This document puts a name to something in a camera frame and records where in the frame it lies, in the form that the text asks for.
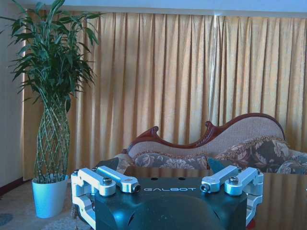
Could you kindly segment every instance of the screw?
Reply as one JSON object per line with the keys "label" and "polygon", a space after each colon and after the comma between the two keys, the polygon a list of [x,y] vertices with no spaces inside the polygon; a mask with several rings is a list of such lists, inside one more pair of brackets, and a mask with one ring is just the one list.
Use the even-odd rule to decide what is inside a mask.
{"label": "screw", "polygon": [[232,176],[229,178],[229,183],[230,184],[238,184],[239,179],[236,176]]}
{"label": "screw", "polygon": [[202,184],[200,187],[201,191],[207,193],[210,191],[210,186],[208,184]]}
{"label": "screw", "polygon": [[134,192],[134,193],[138,193],[140,190],[141,190],[141,186],[139,184],[135,184],[132,187],[132,192]]}
{"label": "screw", "polygon": [[102,179],[102,184],[103,185],[110,185],[110,184],[112,184],[112,180],[108,177],[105,177],[104,179]]}

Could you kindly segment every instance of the carpet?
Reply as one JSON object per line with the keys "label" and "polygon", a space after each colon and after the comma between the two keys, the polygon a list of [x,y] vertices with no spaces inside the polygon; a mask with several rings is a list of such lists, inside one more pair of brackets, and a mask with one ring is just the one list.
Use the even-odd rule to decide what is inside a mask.
{"label": "carpet", "polygon": [[71,214],[71,184],[68,183],[63,211],[53,218],[35,215],[32,184],[27,182],[0,199],[0,230],[90,230],[88,224]]}

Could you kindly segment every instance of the white planter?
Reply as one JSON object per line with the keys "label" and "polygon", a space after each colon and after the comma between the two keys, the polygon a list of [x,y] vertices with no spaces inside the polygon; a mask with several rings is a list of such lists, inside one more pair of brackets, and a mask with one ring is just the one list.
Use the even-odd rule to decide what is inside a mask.
{"label": "white planter", "polygon": [[38,184],[32,180],[36,215],[39,218],[50,218],[59,214],[64,206],[68,176],[64,181],[52,184]]}

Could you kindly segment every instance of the curtain fold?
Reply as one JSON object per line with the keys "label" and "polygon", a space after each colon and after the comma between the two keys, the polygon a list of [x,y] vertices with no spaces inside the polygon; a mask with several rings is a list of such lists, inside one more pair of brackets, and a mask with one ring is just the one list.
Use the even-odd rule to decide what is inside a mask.
{"label": "curtain fold", "polygon": [[[306,19],[107,13],[91,22],[100,45],[86,58],[97,77],[72,100],[69,172],[113,157],[152,126],[187,144],[206,120],[221,125],[247,112],[276,117],[291,147],[307,150]],[[25,179],[40,106],[24,105]]]}

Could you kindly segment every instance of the metal clamp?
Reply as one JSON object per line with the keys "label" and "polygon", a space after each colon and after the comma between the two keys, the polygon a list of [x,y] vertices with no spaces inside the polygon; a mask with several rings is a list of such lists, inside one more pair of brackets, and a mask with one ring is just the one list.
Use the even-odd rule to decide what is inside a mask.
{"label": "metal clamp", "polygon": [[229,165],[212,176],[203,177],[200,189],[205,193],[218,192],[225,180],[238,173],[239,169],[236,166]]}
{"label": "metal clamp", "polygon": [[238,170],[234,170],[234,166],[230,166],[212,176],[204,177],[201,181],[201,190],[208,193],[218,192],[224,183],[224,190],[230,196],[239,196],[242,192],[247,193],[247,226],[256,214],[257,205],[263,201],[264,175],[259,170],[250,167],[238,173]]}
{"label": "metal clamp", "polygon": [[119,186],[121,191],[124,193],[135,193],[141,190],[138,179],[135,177],[125,176],[106,166],[98,167],[97,173],[102,176],[110,177],[113,181],[115,181],[116,185]]}
{"label": "metal clamp", "polygon": [[127,177],[106,166],[92,170],[75,170],[71,174],[72,203],[78,206],[80,215],[94,230],[96,217],[89,195],[99,192],[102,196],[111,196],[116,192],[116,184],[126,193],[138,192],[141,189],[135,177]]}

